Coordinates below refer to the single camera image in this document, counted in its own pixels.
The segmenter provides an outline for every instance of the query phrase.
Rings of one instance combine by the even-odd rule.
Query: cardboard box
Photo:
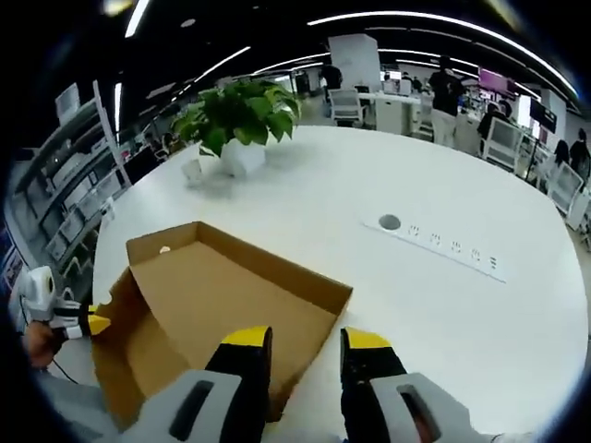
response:
[[[161,249],[167,246],[168,252]],[[121,428],[145,399],[189,368],[202,369],[228,334],[273,328],[271,419],[349,300],[352,288],[194,222],[127,242],[129,268],[98,314],[112,326],[92,353]]]

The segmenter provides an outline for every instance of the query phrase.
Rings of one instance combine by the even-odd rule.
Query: cardboard flap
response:
[[[126,248],[129,265],[138,265],[157,257],[165,246],[174,251],[179,247],[190,245],[197,238],[198,225],[198,222],[193,222],[128,240]]]
[[[111,319],[111,326],[92,337],[92,360],[101,381],[104,398],[121,429],[135,423],[145,401],[125,357],[127,337],[139,322],[145,305],[129,268],[113,285],[116,294],[109,305],[99,305],[96,314]]]
[[[351,286],[277,257],[207,223],[198,223],[198,239],[237,265],[335,316],[343,311],[353,291]]]

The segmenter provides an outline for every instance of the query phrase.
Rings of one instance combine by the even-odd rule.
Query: fluorescent light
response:
[[[136,33],[136,30],[138,30],[139,22],[144,16],[144,12],[146,12],[149,2],[150,0],[138,1],[136,8],[133,10],[133,14],[131,14],[131,18],[129,19],[129,24],[127,25],[126,38],[131,37]]]
[[[318,63],[310,63],[309,65],[302,65],[302,66],[296,66],[296,67],[292,67],[290,69],[290,71],[297,71],[298,69],[305,69],[307,67],[313,67],[313,66],[321,66],[324,65],[324,63],[322,62],[318,62]]]
[[[462,69],[452,69],[453,72],[457,72],[458,74],[464,74],[465,76],[478,78],[476,74],[472,74],[471,72],[465,72]]]
[[[263,71],[268,71],[269,69],[273,69],[274,67],[277,67],[277,66],[289,65],[290,63],[299,62],[301,60],[308,60],[309,58],[316,58],[316,57],[324,57],[325,55],[330,55],[330,54],[331,53],[313,54],[313,55],[307,55],[305,57],[295,58],[293,60],[287,60],[286,62],[281,62],[281,63],[277,63],[275,65],[263,67],[262,69],[259,69],[258,71],[255,71],[250,75],[256,76],[257,74],[260,74]]]
[[[416,54],[416,55],[425,55],[427,57],[440,57],[439,54],[423,53],[422,51],[411,51],[409,49],[379,49],[378,52],[379,53]]]
[[[463,65],[468,65],[468,66],[471,66],[471,67],[478,68],[478,65],[476,63],[465,62],[464,60],[460,60],[458,58],[450,58],[450,60],[452,60],[455,63],[461,63]]]
[[[415,60],[396,60],[398,63],[407,63],[409,65],[422,65],[422,66],[430,66],[430,67],[439,67],[439,65],[435,65],[434,63],[426,63],[426,62],[416,62]]]
[[[463,20],[459,20],[457,18],[450,18],[450,17],[445,17],[445,16],[439,16],[437,14],[428,14],[425,12],[412,12],[412,11],[371,11],[371,12],[356,12],[353,14],[342,14],[340,16],[333,16],[333,17],[327,17],[327,18],[321,18],[320,20],[314,20],[314,21],[310,21],[308,23],[309,26],[314,26],[314,25],[319,25],[321,23],[327,23],[329,21],[336,21],[336,20],[344,20],[347,18],[361,18],[361,17],[383,17],[383,16],[396,16],[396,17],[413,17],[413,18],[428,18],[428,19],[433,19],[433,20],[438,20],[438,21],[444,21],[447,23],[453,23],[455,25],[458,26],[462,26],[465,28],[469,28],[471,30],[476,30],[478,32],[482,32],[484,34],[487,34],[489,37],[492,37],[494,39],[497,39],[501,42],[504,42],[506,44],[509,44],[510,46],[512,46],[513,48],[515,48],[518,51],[521,51],[523,54],[527,55],[528,57],[532,58],[533,60],[536,60],[538,63],[540,63],[543,67],[545,67],[548,71],[550,71],[552,74],[554,74],[554,76],[560,80],[564,86],[566,86],[569,90],[571,90],[573,92],[573,94],[578,97],[579,94],[576,90],[576,88],[566,79],[565,76],[563,76],[558,69],[556,69],[554,66],[552,66],[551,64],[549,64],[546,60],[543,60],[541,57],[539,57],[538,55],[534,54],[533,52],[531,52],[530,50],[528,50],[527,48],[525,48],[524,46],[522,46],[521,44],[514,42],[513,40],[500,35],[499,33],[493,31],[493,30],[488,30],[486,28],[483,28],[481,26],[475,25],[473,23],[470,23],[468,21],[463,21]]]
[[[121,83],[115,85],[115,133],[119,143],[119,114],[121,113]]]
[[[207,76],[208,74],[210,74],[210,72],[213,72],[214,70],[216,70],[218,67],[220,67],[221,65],[223,65],[226,62],[229,62],[230,60],[232,60],[234,57],[238,57],[239,55],[241,55],[242,53],[245,53],[246,51],[248,51],[250,49],[250,46],[247,46],[245,48],[242,48],[240,51],[238,51],[237,53],[233,53],[232,55],[230,55],[229,57],[225,57],[224,60],[222,60],[220,63],[210,67],[207,71],[205,71],[203,74],[201,74],[199,77],[195,78],[193,80],[193,83],[197,83],[198,81],[200,81],[202,78],[204,78],[205,76]]]
[[[517,102],[517,123],[529,127],[532,121],[529,112],[532,107],[532,98],[529,95],[520,95]]]
[[[521,89],[522,89],[522,90],[524,90],[525,92],[529,92],[531,95],[533,95],[534,97],[536,97],[536,99],[537,99],[539,102],[541,102],[541,101],[542,101],[542,98],[541,98],[541,97],[540,97],[538,94],[536,94],[535,92],[533,92],[531,89],[529,89],[529,88],[528,88],[528,87],[526,87],[525,85],[522,85],[521,83],[517,83],[517,82],[515,81],[515,86],[516,86],[517,88],[521,88]]]

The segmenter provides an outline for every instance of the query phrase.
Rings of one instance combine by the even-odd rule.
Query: person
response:
[[[453,73],[449,57],[443,55],[440,58],[440,70],[431,76],[428,83],[435,94],[431,113],[434,142],[453,148],[458,99],[464,94],[464,86]]]
[[[421,83],[421,80],[419,80],[417,76],[415,76],[413,78],[413,90],[415,90],[415,92],[419,92],[419,93],[423,91],[423,84]]]
[[[146,134],[146,143],[150,147],[151,151],[156,153],[159,150],[162,150],[163,145],[160,141],[158,141],[154,136],[149,132]]]
[[[537,188],[543,192],[548,191],[548,181],[550,181],[554,174],[558,172],[563,162],[569,162],[569,145],[566,141],[560,140],[554,153],[550,155],[542,164],[539,166],[539,174],[537,178]]]
[[[10,300],[8,311],[9,323],[22,335],[21,344],[32,369],[32,379],[59,414],[57,418],[61,419],[65,433],[71,436],[59,441],[91,442],[99,437],[118,435],[99,388],[79,384],[66,373],[71,381],[54,377],[47,370],[61,349],[53,330],[39,321],[27,322],[17,297]]]
[[[587,148],[587,134],[584,129],[579,129],[579,138],[573,143],[570,150],[571,167],[585,182],[589,179],[591,169],[591,155]]]
[[[506,122],[509,123],[511,120],[511,115],[513,114],[513,108],[506,100],[502,99],[499,100],[499,106],[501,107],[501,112],[506,118]]]
[[[326,81],[324,87],[324,114],[326,116],[331,115],[331,98],[329,96],[329,90],[339,90],[343,83],[343,74],[341,69],[333,65],[324,65],[320,70],[320,76]]]

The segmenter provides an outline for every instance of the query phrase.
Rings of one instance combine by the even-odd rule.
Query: computer monitor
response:
[[[540,126],[545,127],[549,132],[554,134],[556,132],[556,114],[535,100],[531,101],[529,108],[529,116],[537,121]]]
[[[490,141],[499,143],[502,146],[511,147],[515,141],[515,128],[497,119],[493,120],[493,123]]]

